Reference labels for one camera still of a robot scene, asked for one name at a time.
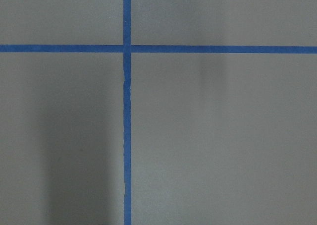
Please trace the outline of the blue tape line lengthwise right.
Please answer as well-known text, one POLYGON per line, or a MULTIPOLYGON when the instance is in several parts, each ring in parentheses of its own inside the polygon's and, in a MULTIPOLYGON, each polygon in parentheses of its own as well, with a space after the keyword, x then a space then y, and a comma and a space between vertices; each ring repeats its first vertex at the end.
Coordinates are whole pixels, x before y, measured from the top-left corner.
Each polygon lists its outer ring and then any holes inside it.
POLYGON ((123 0, 124 224, 132 224, 131 203, 131 0, 123 0))

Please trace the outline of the blue tape line crosswise right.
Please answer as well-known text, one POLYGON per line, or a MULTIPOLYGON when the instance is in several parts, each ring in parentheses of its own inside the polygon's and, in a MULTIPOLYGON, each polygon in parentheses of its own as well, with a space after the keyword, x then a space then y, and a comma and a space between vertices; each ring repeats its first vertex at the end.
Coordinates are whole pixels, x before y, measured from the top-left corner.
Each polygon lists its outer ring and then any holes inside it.
POLYGON ((316 54, 316 46, 1 45, 2 53, 217 53, 316 54))

